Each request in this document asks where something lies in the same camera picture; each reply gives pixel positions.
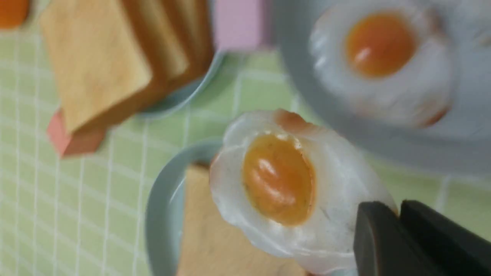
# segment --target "pink block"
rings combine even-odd
[[[215,44],[220,51],[249,52],[273,47],[271,0],[217,0]]]
[[[61,158],[93,153],[106,136],[105,130],[70,135],[66,133],[63,114],[58,110],[51,118],[48,136]]]

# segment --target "bread slice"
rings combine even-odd
[[[192,81],[196,61],[169,0],[125,0],[136,36],[154,72],[152,86],[166,96]]]
[[[193,53],[199,64],[199,74],[204,74],[213,60],[213,32],[208,1],[205,0],[167,0],[168,5],[176,6],[184,29],[187,30],[187,42],[192,45]]]
[[[305,276],[291,259],[268,255],[225,222],[213,203],[208,169],[186,173],[184,230],[177,276]]]
[[[68,133],[106,128],[142,106],[153,74],[121,1],[53,0],[41,15]]]

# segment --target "orange yolk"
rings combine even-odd
[[[358,22],[345,46],[348,63],[356,71],[380,78],[399,71],[411,59],[417,39],[399,14],[382,12]]]
[[[315,198],[315,171],[292,138],[258,137],[242,167],[245,190],[265,217],[285,226],[309,217]]]
[[[29,0],[0,0],[0,29],[21,25],[29,12]]]

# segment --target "gray plate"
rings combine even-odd
[[[435,126],[408,130],[353,115],[314,77],[308,38],[334,0],[274,0],[273,24],[284,65],[304,100],[354,144],[402,164],[458,174],[491,173],[491,54],[476,49],[471,32],[442,12],[459,65],[452,110]]]
[[[154,106],[140,112],[140,115],[147,117],[161,117],[172,113],[187,104],[194,96],[203,91],[208,83],[213,79],[223,61],[224,54],[215,53],[210,69],[206,75],[190,84],[172,92],[168,97]]]
[[[148,199],[145,237],[148,260],[156,276],[173,276],[179,262],[183,225],[184,174],[191,163],[209,163],[221,140],[204,141],[176,155],[160,172]]]

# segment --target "toy fried egg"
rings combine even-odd
[[[354,113],[419,128],[451,108],[451,47],[413,0],[341,1],[316,22],[310,49],[318,79]]]
[[[254,246],[317,275],[355,267],[359,203],[397,210],[349,142],[285,110],[245,113],[229,125],[210,187],[224,220]]]

